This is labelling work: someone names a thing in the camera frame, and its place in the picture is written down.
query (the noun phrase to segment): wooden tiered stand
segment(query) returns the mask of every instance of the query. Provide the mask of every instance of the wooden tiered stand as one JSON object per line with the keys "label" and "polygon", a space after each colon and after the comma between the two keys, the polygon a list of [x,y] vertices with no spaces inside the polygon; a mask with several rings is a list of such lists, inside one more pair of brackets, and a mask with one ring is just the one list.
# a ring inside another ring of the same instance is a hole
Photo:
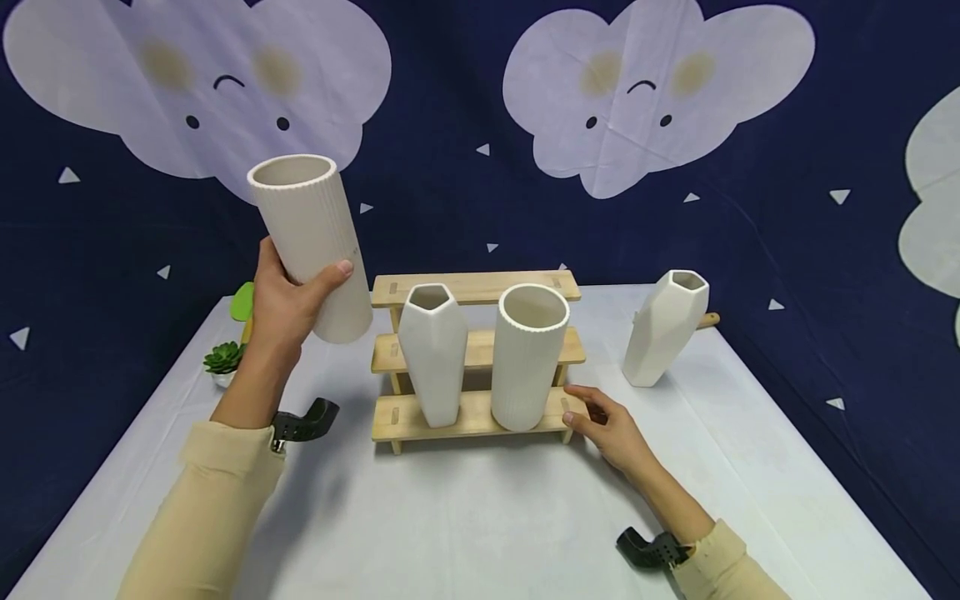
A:
{"label": "wooden tiered stand", "polygon": [[[501,427],[491,413],[490,390],[462,392],[460,415],[448,427],[432,428],[426,423],[420,404],[409,384],[407,364],[403,359],[396,332],[400,324],[403,304],[410,289],[421,283],[443,283],[461,306],[497,304],[507,288],[518,283],[540,283],[551,287],[573,302],[580,299],[580,289],[570,271],[513,271],[504,273],[454,273],[440,275],[378,276],[373,282],[373,308],[389,308],[394,333],[379,335],[373,345],[371,371],[390,376],[392,396],[376,400],[373,412],[373,441],[390,442],[394,454],[399,454],[403,442],[497,436],[515,433]],[[561,433],[561,441],[569,443],[573,431],[563,422],[566,411],[586,414],[584,403],[564,392],[566,367],[587,361],[580,336],[574,327],[566,329],[564,347],[560,353],[553,385],[546,400],[543,419],[526,433]],[[465,371],[490,369],[493,366],[493,330],[474,330],[467,336]]]}

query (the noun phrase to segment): sleeve cuff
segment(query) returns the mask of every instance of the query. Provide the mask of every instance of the sleeve cuff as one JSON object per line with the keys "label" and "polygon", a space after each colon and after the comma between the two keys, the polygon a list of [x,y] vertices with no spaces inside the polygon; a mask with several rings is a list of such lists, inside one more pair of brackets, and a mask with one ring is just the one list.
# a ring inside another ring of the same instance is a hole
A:
{"label": "sleeve cuff", "polygon": [[674,569],[674,573],[687,580],[700,580],[700,585],[715,582],[747,554],[747,544],[723,520],[718,520],[713,531],[694,547],[693,556]]}
{"label": "sleeve cuff", "polygon": [[234,429],[214,421],[194,423],[180,452],[187,465],[245,475],[271,452],[272,426],[263,429]]}

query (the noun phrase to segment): black wrist strap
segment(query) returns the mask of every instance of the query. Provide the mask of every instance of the black wrist strap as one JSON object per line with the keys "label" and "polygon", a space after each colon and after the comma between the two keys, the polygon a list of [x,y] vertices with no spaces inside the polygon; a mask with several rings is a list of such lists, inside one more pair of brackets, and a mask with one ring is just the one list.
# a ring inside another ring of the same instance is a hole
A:
{"label": "black wrist strap", "polygon": [[273,422],[274,452],[279,452],[284,442],[309,442],[323,437],[339,412],[339,406],[319,397],[303,417],[293,413],[276,413]]}
{"label": "black wrist strap", "polygon": [[620,534],[616,548],[635,568],[673,568],[689,558],[687,547],[681,546],[673,534],[663,532],[647,541],[633,527]]}

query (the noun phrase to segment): vase opening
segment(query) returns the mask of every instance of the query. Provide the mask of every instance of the vase opening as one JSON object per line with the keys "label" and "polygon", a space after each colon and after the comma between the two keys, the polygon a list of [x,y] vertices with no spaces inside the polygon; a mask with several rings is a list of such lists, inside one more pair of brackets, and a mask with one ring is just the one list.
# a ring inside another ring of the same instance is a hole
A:
{"label": "vase opening", "polygon": [[514,325],[553,329],[566,323],[570,306],[564,297],[542,285],[518,285],[504,293],[500,312]]}
{"label": "vase opening", "polygon": [[697,274],[691,271],[677,271],[670,276],[670,279],[677,285],[691,292],[695,292],[706,285]]}
{"label": "vase opening", "polygon": [[423,310],[440,308],[450,300],[446,287],[440,284],[418,285],[410,292],[410,303]]}
{"label": "vase opening", "polygon": [[253,167],[247,179],[267,187],[296,186],[322,180],[336,170],[336,163],[325,156],[277,156]]}

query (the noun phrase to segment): white pot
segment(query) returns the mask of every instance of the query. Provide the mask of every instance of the white pot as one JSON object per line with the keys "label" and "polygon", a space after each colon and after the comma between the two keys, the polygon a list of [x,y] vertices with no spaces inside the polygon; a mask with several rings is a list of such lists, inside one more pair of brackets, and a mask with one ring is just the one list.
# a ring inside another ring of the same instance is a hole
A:
{"label": "white pot", "polygon": [[671,270],[660,278],[634,315],[623,360],[631,385],[654,385],[677,358],[707,312],[709,284],[693,271]]}
{"label": "white pot", "polygon": [[213,377],[213,383],[217,384],[223,389],[226,389],[229,387],[230,383],[233,381],[233,376],[235,374],[236,374],[236,371],[223,372],[223,373],[212,372],[210,376]]}
{"label": "white pot", "polygon": [[467,354],[467,317],[442,283],[410,290],[397,338],[420,409],[431,427],[457,420]]}
{"label": "white pot", "polygon": [[324,302],[314,333],[332,344],[366,333],[373,320],[370,288],[337,164],[325,156],[278,156],[253,167],[247,183],[296,283],[341,259],[353,263],[353,275]]}
{"label": "white pot", "polygon": [[493,336],[492,412],[505,429],[527,431],[543,418],[564,347],[570,305],[556,290],[521,283],[500,296]]}

